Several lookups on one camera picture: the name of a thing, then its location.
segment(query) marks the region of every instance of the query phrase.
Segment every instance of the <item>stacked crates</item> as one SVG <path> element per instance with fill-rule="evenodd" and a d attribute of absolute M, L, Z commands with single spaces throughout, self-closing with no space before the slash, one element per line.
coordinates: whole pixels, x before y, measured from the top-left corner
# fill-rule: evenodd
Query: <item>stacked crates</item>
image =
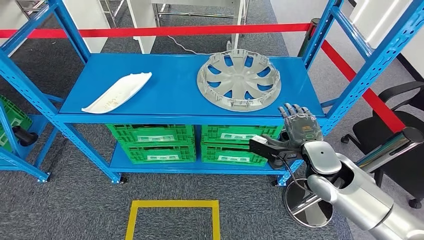
<path fill-rule="evenodd" d="M 9 120 L 10 126 L 20 126 L 21 128 L 28 130 L 33 123 L 23 111 L 21 111 L 15 104 L 9 101 L 4 96 L 0 95 L 0 101 L 3 104 L 4 110 Z M 3 126 L 0 124 L 0 146 L 6 151 L 12 152 L 11 144 L 9 143 L 8 137 L 6 136 Z"/>
<path fill-rule="evenodd" d="M 107 124 L 133 164 L 196 161 L 193 125 Z"/>
<path fill-rule="evenodd" d="M 283 126 L 202 125 L 201 160 L 205 163 L 264 166 L 267 159 L 249 152 L 249 140 L 267 134 L 278 138 Z"/>

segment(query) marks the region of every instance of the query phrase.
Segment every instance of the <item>chrome round base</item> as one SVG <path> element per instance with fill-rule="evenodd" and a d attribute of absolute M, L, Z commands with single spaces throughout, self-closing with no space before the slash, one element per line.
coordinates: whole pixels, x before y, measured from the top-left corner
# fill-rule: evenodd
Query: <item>chrome round base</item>
<path fill-rule="evenodd" d="M 306 179 L 297 179 L 297 182 L 306 188 Z M 305 191 L 291 182 L 284 193 L 284 206 L 287 209 L 290 216 L 298 223 L 309 228 L 321 228 L 327 225 L 333 217 L 333 206 L 323 200 L 320 200 L 310 207 L 298 211 L 301 207 L 304 199 L 310 197 L 311 193 Z"/>

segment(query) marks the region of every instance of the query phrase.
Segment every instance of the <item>robotic arm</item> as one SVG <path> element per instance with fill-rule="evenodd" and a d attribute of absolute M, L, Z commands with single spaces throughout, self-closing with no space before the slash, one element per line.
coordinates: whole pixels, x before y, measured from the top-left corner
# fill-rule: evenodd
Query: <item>robotic arm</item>
<path fill-rule="evenodd" d="M 322 141 L 321 128 L 307 108 L 288 103 L 285 107 L 289 115 L 280 107 L 284 141 L 256 136 L 249 142 L 250 151 L 267 158 L 273 168 L 287 166 L 289 159 L 304 159 L 308 192 L 332 204 L 376 239 L 424 240 L 424 223 L 394 203 L 364 170 Z"/>

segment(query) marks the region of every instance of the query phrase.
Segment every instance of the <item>chair armrest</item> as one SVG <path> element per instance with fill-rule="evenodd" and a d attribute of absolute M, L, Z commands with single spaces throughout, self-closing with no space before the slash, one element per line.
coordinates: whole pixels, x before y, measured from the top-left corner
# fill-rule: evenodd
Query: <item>chair armrest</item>
<path fill-rule="evenodd" d="M 409 92 L 414 89 L 421 88 L 420 91 L 424 89 L 424 82 L 421 81 L 410 81 L 401 85 L 393 86 L 390 88 L 387 88 L 386 90 L 382 91 L 378 97 L 386 103 L 389 99 L 393 98 L 396 95 L 403 94 L 406 92 Z"/>

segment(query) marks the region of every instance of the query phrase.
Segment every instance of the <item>silver robot arm segment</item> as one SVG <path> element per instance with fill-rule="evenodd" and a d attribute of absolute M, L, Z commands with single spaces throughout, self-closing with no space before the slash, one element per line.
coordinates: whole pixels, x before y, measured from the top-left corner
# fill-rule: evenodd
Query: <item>silver robot arm segment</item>
<path fill-rule="evenodd" d="M 307 185 L 312 192 L 378 240 L 424 240 L 424 223 L 421 220 L 394 203 L 374 179 L 350 159 L 328 146 L 323 141 L 305 143 L 304 154 L 308 155 L 312 168 L 316 171 L 325 165 L 326 170 L 334 172 L 334 169 L 340 169 L 343 175 L 348 176 L 340 187 L 336 187 L 322 176 L 325 172 L 311 174 Z M 318 159 L 320 155 L 329 158 L 322 163 L 322 158 Z"/>

